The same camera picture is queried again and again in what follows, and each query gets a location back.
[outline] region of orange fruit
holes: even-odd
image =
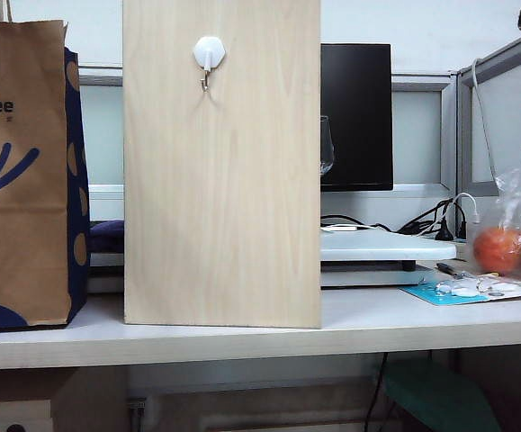
[[[515,229],[486,228],[474,240],[474,257],[487,272],[506,274],[521,259],[521,234]]]

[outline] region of wine glass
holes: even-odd
[[[334,165],[334,145],[330,133],[330,120],[320,115],[320,176],[325,175]]]

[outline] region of white desk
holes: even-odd
[[[322,293],[322,329],[123,324],[91,297],[64,329],[0,333],[0,368],[136,365],[521,344],[521,300],[433,306],[396,288]]]

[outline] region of wall hook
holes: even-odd
[[[204,78],[200,80],[200,85],[202,86],[202,91],[207,92],[208,91],[208,75],[210,72],[208,70],[204,70]]]
[[[204,69],[204,78],[201,78],[200,85],[203,92],[208,91],[208,76],[213,68],[217,68],[226,50],[222,41],[216,36],[204,36],[198,40],[193,49],[196,62]]]

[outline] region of monitor screen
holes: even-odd
[[[385,44],[322,44],[320,113],[334,165],[322,191],[391,190],[391,50]]]

